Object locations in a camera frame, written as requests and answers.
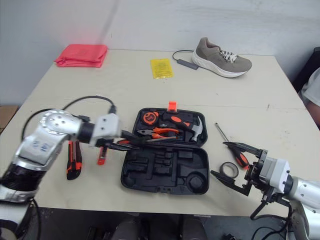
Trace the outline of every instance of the tape measure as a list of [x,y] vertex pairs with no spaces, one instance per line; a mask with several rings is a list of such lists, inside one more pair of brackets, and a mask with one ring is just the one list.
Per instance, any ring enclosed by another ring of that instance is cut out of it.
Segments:
[[159,113],[157,111],[149,111],[146,112],[143,117],[142,121],[147,125],[153,125],[159,118]]

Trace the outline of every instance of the pink towel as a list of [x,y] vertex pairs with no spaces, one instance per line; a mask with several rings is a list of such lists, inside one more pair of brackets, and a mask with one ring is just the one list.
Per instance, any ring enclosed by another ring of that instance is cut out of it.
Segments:
[[70,44],[54,61],[59,67],[100,68],[107,50],[106,45]]

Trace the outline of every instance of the floor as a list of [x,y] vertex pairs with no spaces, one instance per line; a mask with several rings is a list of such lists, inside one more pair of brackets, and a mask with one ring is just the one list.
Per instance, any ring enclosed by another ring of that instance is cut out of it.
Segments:
[[[87,211],[70,210],[58,208],[40,208],[42,220],[41,240],[87,240],[91,227],[99,230],[102,240],[104,232],[112,234],[117,225],[128,218],[139,218],[153,222],[162,230],[168,230],[171,235],[167,240],[177,240],[177,231],[181,215],[179,214],[156,214],[156,213],[128,213],[128,212],[107,212],[107,211]],[[262,218],[256,221],[249,217],[237,216],[199,216],[206,235],[209,240],[222,240],[224,235],[231,234],[237,240],[250,240],[255,230],[262,226],[267,226],[279,230],[283,225],[278,219]],[[31,226],[24,236],[24,240],[36,239],[38,221],[35,217]],[[258,231],[255,240],[261,239],[271,230],[263,228]],[[283,239],[274,234],[268,240]]]

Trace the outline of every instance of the pliers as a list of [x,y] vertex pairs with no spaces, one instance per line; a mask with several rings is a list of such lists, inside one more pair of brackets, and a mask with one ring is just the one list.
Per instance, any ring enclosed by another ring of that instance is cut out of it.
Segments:
[[159,127],[155,127],[154,129],[142,129],[142,130],[138,130],[137,131],[139,134],[141,135],[150,135],[153,139],[164,139],[167,138],[166,136],[162,136],[160,134],[164,134],[164,133],[179,133],[178,129],[174,129],[174,128],[159,128]]

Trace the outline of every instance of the person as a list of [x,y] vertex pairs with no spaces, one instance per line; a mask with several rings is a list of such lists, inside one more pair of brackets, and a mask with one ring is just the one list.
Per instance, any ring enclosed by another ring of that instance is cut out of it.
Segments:
[[299,92],[306,109],[320,129],[320,67],[313,72]]

